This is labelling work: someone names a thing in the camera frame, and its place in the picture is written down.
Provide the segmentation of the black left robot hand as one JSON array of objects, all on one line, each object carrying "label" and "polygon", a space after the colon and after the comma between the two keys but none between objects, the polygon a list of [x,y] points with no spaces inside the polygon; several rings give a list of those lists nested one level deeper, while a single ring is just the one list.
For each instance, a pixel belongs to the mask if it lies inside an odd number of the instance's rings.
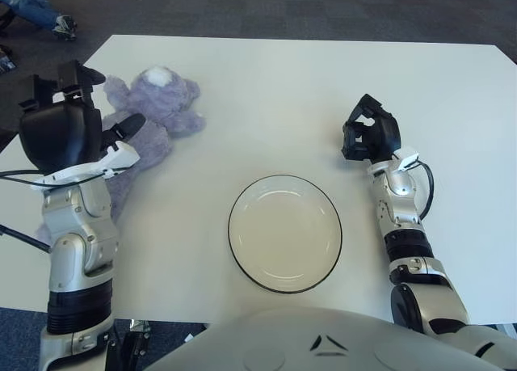
[{"label": "black left robot hand", "polygon": [[57,67],[57,79],[33,74],[20,83],[23,114],[19,137],[28,159],[46,174],[97,162],[118,141],[140,131],[146,118],[137,113],[108,128],[91,98],[93,86],[106,77],[77,60]]}]

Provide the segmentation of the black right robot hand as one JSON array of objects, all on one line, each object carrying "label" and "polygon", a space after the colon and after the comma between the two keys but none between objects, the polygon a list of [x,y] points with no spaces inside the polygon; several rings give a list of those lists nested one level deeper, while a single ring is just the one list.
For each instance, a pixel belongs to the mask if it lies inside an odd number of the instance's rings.
[{"label": "black right robot hand", "polygon": [[397,120],[379,101],[365,94],[343,125],[342,153],[345,159],[388,161],[401,148]]}]

